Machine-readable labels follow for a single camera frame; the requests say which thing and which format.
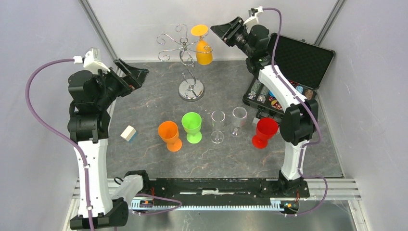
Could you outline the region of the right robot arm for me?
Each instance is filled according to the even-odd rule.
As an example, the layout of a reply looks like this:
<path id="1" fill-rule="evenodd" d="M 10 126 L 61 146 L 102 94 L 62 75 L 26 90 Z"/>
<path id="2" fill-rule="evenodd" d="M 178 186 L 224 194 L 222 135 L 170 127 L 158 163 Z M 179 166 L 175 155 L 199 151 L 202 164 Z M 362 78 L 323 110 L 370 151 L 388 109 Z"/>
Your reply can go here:
<path id="1" fill-rule="evenodd" d="M 249 70 L 272 91 L 283 109 L 280 134 L 285 140 L 283 166 L 277 180 L 278 191 L 283 196 L 291 196 L 306 186 L 303 175 L 304 155 L 314 132 L 321 134 L 317 118 L 319 105 L 314 99 L 307 99 L 299 93 L 280 71 L 275 63 L 276 49 L 281 34 L 277 33 L 270 54 L 270 64 L 262 64 L 270 44 L 269 30 L 255 23 L 250 30 L 248 21 L 241 17 L 221 25 L 211 26 L 214 32 L 229 47 L 238 47 L 246 56 Z"/>

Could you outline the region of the yellow wine glass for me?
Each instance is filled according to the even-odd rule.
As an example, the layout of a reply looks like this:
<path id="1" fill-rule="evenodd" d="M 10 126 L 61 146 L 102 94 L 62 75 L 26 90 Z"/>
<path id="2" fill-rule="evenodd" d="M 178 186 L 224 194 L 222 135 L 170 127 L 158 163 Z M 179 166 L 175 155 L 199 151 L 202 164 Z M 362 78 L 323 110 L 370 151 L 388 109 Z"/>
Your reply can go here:
<path id="1" fill-rule="evenodd" d="M 208 27 L 206 25 L 196 25 L 191 29 L 191 34 L 199 37 L 194 52 L 196 54 L 197 62 L 201 65 L 208 65 L 213 60 L 212 47 L 204 41 L 207 33 Z"/>

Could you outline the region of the clear wine glass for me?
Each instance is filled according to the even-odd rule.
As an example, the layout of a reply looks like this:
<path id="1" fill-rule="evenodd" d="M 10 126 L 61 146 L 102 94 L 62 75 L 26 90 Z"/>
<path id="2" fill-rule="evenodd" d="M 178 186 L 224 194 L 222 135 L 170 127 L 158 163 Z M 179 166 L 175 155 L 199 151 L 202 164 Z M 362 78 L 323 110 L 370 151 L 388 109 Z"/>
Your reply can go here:
<path id="1" fill-rule="evenodd" d="M 213 132 L 211 133 L 211 141 L 215 144 L 220 144 L 224 140 L 224 134 L 222 129 L 225 123 L 225 113 L 220 110 L 216 110 L 211 114 L 211 121 Z"/>
<path id="2" fill-rule="evenodd" d="M 242 127 L 247 119 L 247 111 L 244 107 L 235 107 L 232 111 L 231 134 L 233 137 L 239 137 L 242 134 Z"/>

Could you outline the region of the orange wine glass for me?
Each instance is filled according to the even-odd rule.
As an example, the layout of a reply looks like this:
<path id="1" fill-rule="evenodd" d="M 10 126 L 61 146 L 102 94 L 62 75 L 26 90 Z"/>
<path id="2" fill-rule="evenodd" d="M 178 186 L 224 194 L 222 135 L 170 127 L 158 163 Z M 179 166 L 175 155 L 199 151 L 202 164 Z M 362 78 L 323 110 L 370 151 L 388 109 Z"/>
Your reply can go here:
<path id="1" fill-rule="evenodd" d="M 182 148 L 182 141 L 179 138 L 179 129 L 175 122 L 165 121 L 158 127 L 158 135 L 166 143 L 166 147 L 171 152 L 177 152 Z"/>

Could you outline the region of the green wine glass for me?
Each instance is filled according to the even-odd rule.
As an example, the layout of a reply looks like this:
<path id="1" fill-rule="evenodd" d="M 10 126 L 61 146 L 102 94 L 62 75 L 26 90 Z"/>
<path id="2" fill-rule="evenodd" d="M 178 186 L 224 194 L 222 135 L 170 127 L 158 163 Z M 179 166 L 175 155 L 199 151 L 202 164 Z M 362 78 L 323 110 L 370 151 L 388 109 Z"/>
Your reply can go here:
<path id="1" fill-rule="evenodd" d="M 202 139 L 200 132 L 202 127 L 201 116 L 196 112 L 188 112 L 182 117 L 181 123 L 187 133 L 187 141 L 192 144 L 199 143 Z"/>

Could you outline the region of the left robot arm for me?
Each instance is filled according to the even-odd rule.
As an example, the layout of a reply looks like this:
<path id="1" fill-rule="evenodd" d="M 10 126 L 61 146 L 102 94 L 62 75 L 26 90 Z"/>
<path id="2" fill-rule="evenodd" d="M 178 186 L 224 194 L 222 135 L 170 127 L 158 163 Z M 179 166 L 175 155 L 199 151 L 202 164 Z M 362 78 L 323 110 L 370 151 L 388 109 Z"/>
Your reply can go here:
<path id="1" fill-rule="evenodd" d="M 73 100 L 67 129 L 77 155 L 80 183 L 78 214 L 69 222 L 72 230 L 123 227 L 135 195 L 146 196 L 151 191 L 145 170 L 128 172 L 114 193 L 108 189 L 106 153 L 111 120 L 108 108 L 118 97 L 141 88 L 149 73 L 121 59 L 115 60 L 115 64 L 123 76 L 99 65 L 68 78 L 68 91 Z"/>

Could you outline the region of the red wine glass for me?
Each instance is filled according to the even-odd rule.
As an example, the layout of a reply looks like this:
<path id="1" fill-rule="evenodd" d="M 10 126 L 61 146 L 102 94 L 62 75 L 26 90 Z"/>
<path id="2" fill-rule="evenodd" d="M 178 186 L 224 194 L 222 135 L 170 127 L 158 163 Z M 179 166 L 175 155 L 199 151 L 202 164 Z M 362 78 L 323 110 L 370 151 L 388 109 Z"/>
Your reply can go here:
<path id="1" fill-rule="evenodd" d="M 278 123 L 272 118 L 262 118 L 256 125 L 255 135 L 252 138 L 252 144 L 255 148 L 264 149 L 268 141 L 277 133 Z"/>

